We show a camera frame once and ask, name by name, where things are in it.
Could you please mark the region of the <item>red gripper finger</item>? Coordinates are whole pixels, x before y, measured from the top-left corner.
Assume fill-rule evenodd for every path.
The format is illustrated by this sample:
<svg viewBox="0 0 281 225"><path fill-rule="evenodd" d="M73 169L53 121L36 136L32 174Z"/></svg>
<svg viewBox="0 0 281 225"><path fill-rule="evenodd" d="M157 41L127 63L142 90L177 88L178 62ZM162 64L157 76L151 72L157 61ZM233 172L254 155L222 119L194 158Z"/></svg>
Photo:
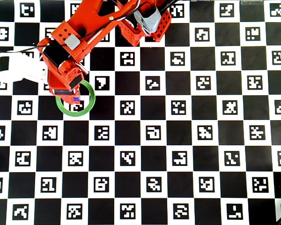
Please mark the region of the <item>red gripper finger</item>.
<svg viewBox="0 0 281 225"><path fill-rule="evenodd" d="M74 100L74 95L61 95L60 98L69 104L74 104L75 100Z"/></svg>

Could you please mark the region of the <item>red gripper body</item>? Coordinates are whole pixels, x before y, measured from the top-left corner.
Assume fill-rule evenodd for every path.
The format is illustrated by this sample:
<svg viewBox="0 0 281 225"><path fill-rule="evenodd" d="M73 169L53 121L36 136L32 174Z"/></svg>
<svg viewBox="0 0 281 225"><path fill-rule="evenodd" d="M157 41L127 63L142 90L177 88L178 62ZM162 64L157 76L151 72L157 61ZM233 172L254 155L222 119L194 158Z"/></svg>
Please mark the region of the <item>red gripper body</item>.
<svg viewBox="0 0 281 225"><path fill-rule="evenodd" d="M49 76L48 84L49 90L54 95L66 95L66 96L75 96L77 97L79 94L78 88L79 83L81 82L81 77L77 76L72 81L62 83L58 77Z"/></svg>

